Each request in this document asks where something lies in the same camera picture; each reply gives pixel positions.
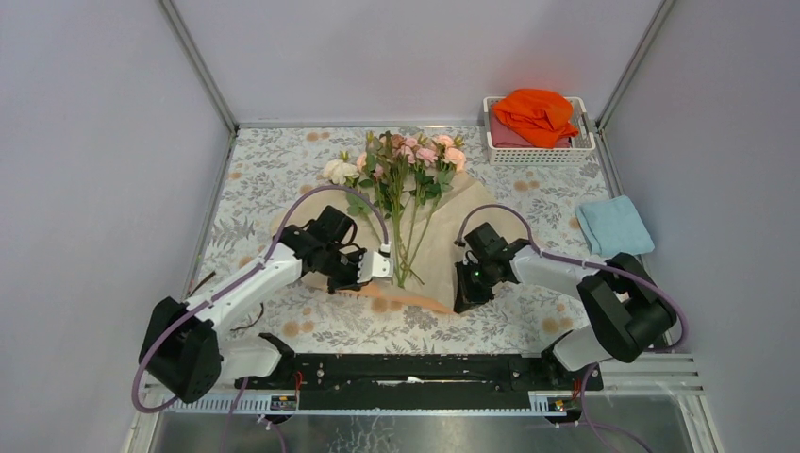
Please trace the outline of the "brown kraft wrapping paper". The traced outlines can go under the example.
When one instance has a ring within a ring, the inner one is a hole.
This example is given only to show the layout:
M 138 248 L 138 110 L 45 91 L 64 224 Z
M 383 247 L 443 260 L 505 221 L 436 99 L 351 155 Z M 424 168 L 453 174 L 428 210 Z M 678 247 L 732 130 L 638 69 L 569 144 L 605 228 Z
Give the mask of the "brown kraft wrapping paper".
M 353 198 L 352 194 L 340 189 L 307 193 L 306 199 L 289 216 L 287 224 L 300 227 L 318 218 L 325 207 L 331 206 L 352 218 L 358 227 L 356 234 L 347 229 L 342 239 L 345 243 L 354 240 L 354 245 L 347 249 L 349 252 L 358 246 L 376 250 L 383 240 L 380 223 L 362 202 L 352 210 L 349 201 Z M 488 189 L 477 179 L 468 175 L 455 176 L 453 189 L 444 194 L 435 210 L 427 204 L 420 208 L 415 220 L 411 219 L 410 211 L 404 213 L 398 239 L 393 234 L 392 220 L 386 221 L 392 244 L 402 243 L 408 257 L 413 260 L 411 268 L 415 276 L 408 277 L 403 287 L 399 287 L 394 279 L 376 278 L 358 291 L 338 290 L 336 294 L 380 298 L 452 314 L 457 284 L 454 263 L 462 260 L 465 253 L 463 248 L 455 245 L 460 226 L 470 211 L 493 201 Z

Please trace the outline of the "pink fake flower bunch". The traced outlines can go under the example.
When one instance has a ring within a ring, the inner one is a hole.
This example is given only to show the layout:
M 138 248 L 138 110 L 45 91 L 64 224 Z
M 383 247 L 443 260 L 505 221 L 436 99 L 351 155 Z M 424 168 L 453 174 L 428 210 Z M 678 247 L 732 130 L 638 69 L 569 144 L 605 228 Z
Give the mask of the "pink fake flower bunch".
M 358 156 L 355 163 L 361 173 L 360 188 L 366 192 L 371 200 L 379 207 L 384 219 L 391 223 L 393 254 L 396 258 L 396 271 L 394 282 L 403 288 L 411 280 L 422 283 L 410 277 L 401 286 L 397 278 L 400 276 L 401 250 L 404 239 L 408 236 L 407 229 L 411 217 L 411 207 L 408 201 L 410 191 L 409 164 L 413 158 L 404 157 L 401 148 L 406 138 L 416 135 L 401 135 L 390 131 L 376 134 L 372 131 L 366 133 L 364 151 Z

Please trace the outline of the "pink fake flower stem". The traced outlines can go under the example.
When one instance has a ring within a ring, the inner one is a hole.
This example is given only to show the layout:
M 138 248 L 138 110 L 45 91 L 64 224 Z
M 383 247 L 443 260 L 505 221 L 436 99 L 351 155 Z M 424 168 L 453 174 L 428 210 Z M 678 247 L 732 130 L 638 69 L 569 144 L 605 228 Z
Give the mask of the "pink fake flower stem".
M 409 164 L 410 191 L 408 201 L 411 217 L 401 250 L 400 276 L 398 283 L 403 286 L 412 277 L 422 283 L 422 278 L 413 270 L 413 263 L 419 253 L 422 240 L 430 225 L 432 214 L 438 208 L 443 196 L 453 186 L 457 174 L 464 173 L 467 158 L 462 150 L 463 138 L 439 134 L 426 136 L 419 133 L 405 139 L 401 151 L 404 157 L 413 158 Z

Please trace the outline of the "light blue towel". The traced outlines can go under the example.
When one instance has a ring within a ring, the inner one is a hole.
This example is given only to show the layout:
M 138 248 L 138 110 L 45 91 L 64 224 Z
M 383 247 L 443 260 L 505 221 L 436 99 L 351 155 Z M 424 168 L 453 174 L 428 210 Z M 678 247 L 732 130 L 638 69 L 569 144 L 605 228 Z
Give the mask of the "light blue towel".
M 583 203 L 575 208 L 575 216 L 593 255 L 611 258 L 621 252 L 644 255 L 655 250 L 638 210 L 626 195 Z

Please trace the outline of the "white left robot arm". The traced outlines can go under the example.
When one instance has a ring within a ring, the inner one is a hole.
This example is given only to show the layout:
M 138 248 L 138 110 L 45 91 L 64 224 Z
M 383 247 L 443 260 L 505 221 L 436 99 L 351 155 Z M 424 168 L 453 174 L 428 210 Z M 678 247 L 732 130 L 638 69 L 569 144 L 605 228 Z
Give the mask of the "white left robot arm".
M 140 411 L 142 378 L 149 374 L 174 400 L 193 403 L 219 380 L 260 378 L 279 388 L 292 378 L 288 351 L 269 335 L 229 341 L 234 323 L 278 290 L 309 273 L 327 279 L 329 293 L 359 291 L 393 272 L 388 234 L 376 250 L 354 244 L 357 226 L 344 212 L 327 206 L 302 226 L 281 222 L 267 253 L 217 285 L 178 302 L 154 307 L 142 342 L 132 400 Z

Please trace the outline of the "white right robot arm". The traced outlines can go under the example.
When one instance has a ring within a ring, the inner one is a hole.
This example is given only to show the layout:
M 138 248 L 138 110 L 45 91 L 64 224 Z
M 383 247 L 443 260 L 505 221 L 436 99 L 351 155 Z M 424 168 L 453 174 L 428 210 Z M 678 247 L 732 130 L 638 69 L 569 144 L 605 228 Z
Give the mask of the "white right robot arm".
M 582 303 L 588 325 L 570 330 L 542 352 L 542 379 L 550 387 L 567 387 L 591 363 L 631 363 L 678 320 L 676 309 L 626 253 L 597 263 L 537 251 L 526 238 L 508 242 L 488 223 L 456 244 L 465 249 L 455 264 L 457 313 L 492 301 L 500 283 L 541 286 Z

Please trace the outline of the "floral patterned table mat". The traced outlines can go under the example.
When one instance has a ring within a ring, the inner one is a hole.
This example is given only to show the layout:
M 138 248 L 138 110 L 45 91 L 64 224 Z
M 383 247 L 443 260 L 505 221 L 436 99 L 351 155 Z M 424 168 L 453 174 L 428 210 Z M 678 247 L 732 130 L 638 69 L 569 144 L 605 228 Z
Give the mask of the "floral patterned table mat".
M 469 175 L 498 203 L 472 218 L 472 226 L 500 217 L 500 233 L 513 240 L 524 235 L 522 222 L 528 222 L 538 245 L 588 255 L 575 208 L 608 198 L 595 154 L 578 166 L 495 166 L 486 156 L 481 127 L 448 127 L 445 134 L 462 137 Z M 323 184 L 328 161 L 341 153 L 357 156 L 365 135 L 356 127 L 240 131 L 200 275 L 218 283 L 262 256 L 285 210 Z M 504 284 L 479 309 L 441 314 L 297 283 L 248 309 L 226 338 L 273 333 L 301 353 L 534 353 L 587 323 L 579 301 L 535 286 Z

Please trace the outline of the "pink folded cloth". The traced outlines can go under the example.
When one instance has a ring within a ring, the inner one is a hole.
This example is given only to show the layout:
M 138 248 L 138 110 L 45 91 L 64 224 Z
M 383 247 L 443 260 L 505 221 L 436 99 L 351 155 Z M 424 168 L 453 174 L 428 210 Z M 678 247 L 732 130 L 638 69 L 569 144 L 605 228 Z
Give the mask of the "pink folded cloth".
M 492 145 L 496 148 L 533 148 L 535 144 L 530 143 L 524 137 L 514 132 L 509 127 L 502 124 L 493 113 L 489 115 L 492 134 Z

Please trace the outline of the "white perforated plastic basket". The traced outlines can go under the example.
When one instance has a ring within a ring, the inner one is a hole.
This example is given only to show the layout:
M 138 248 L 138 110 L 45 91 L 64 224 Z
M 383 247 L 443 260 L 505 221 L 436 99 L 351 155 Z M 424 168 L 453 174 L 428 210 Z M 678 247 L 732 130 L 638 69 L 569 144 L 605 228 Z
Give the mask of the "white perforated plastic basket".
M 579 166 L 595 151 L 596 137 L 585 103 L 578 96 L 567 96 L 573 106 L 570 123 L 579 131 L 570 139 L 569 147 L 537 148 L 537 147 L 496 147 L 493 144 L 493 132 L 490 126 L 492 106 L 502 100 L 502 96 L 487 96 L 482 100 L 482 115 L 485 155 L 491 165 L 507 166 Z

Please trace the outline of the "orange folded cloth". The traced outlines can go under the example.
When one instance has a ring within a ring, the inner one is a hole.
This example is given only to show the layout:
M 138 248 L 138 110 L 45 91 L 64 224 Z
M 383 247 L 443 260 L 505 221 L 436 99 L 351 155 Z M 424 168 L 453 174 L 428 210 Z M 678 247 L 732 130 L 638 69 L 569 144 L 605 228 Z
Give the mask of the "orange folded cloth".
M 557 92 L 519 89 L 494 104 L 492 113 L 537 148 L 569 147 L 579 133 L 570 123 L 573 106 Z

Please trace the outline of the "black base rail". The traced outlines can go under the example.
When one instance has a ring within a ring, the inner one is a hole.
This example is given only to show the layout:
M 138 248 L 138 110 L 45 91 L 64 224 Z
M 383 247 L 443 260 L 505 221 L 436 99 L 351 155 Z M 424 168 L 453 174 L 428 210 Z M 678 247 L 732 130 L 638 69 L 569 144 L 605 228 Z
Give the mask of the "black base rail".
M 604 388 L 598 371 L 568 371 L 551 351 L 521 354 L 297 353 L 272 334 L 279 362 L 237 388 L 287 391 L 303 411 L 529 410 L 532 392 L 573 396 Z

